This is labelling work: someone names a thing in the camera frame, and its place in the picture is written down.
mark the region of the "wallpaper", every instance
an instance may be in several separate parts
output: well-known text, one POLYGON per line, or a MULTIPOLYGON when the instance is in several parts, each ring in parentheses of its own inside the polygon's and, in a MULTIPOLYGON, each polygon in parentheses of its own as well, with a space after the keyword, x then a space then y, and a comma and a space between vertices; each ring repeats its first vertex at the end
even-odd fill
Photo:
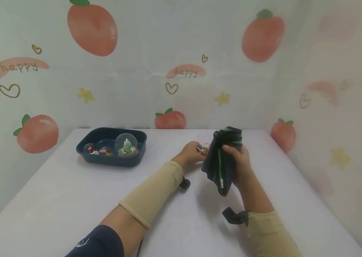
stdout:
POLYGON ((362 0, 0 1, 0 211, 74 128, 228 125, 362 247, 362 0))

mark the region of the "drawstring bag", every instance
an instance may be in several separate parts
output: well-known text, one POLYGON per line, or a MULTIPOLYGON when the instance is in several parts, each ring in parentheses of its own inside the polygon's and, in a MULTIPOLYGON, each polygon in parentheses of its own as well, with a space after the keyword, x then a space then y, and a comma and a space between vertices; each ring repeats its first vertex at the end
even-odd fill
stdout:
POLYGON ((202 164, 201 170, 207 174, 209 180, 217 185, 218 192, 223 197, 227 196, 230 190, 232 179, 235 176, 236 164, 235 159, 227 154, 222 146, 231 146, 241 151, 241 132, 234 127, 227 127, 224 130, 214 132, 214 139, 202 164))

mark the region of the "white table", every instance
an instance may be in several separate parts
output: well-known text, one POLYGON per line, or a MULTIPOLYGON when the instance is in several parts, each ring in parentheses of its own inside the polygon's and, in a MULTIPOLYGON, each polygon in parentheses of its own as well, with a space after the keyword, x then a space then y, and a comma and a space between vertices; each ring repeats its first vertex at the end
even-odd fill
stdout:
MULTIPOLYGON (((0 256, 63 257, 135 186, 191 140, 210 143, 213 130, 143 130, 140 165, 86 163, 75 146, 90 131, 76 129, 0 213, 0 256)), ((305 257, 362 257, 362 250, 317 197, 267 132, 243 131, 252 167, 305 257)), ((221 212, 243 209, 232 187, 221 197, 197 168, 191 187, 176 192, 148 231, 142 257, 249 256, 243 226, 221 212)))

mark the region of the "navy sleeve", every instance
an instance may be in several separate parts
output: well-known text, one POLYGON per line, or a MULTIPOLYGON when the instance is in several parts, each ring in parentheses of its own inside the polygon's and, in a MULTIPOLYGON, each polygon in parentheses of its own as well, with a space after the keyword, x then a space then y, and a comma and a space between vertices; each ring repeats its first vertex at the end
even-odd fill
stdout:
POLYGON ((108 226, 100 225, 81 240, 66 257, 124 257, 121 238, 108 226))

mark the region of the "arm sleeve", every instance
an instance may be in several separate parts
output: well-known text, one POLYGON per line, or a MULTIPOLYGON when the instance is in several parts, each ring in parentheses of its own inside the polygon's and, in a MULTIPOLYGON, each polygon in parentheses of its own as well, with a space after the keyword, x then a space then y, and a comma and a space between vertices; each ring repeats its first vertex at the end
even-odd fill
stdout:
POLYGON ((248 213, 247 234, 256 257, 302 257, 275 211, 248 213))
POLYGON ((156 173, 141 183, 119 202, 136 220, 149 229, 151 222, 168 197, 181 184, 183 171, 173 161, 167 162, 156 173))
POLYGON ((66 257, 124 257, 124 247, 113 229, 99 225, 66 257))

